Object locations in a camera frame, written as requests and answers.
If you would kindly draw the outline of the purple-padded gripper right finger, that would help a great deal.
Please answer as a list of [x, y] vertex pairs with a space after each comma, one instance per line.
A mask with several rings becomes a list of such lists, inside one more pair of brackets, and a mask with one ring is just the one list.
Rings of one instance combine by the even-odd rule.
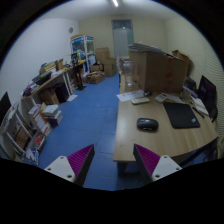
[[138, 144], [134, 145], [133, 154], [145, 185], [181, 170], [168, 155], [159, 156]]

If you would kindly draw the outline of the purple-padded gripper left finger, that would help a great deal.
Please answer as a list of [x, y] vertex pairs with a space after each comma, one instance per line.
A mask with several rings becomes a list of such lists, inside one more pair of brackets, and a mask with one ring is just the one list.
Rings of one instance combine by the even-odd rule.
[[69, 156], [59, 156], [45, 171], [82, 186], [94, 155], [94, 145], [91, 144]]

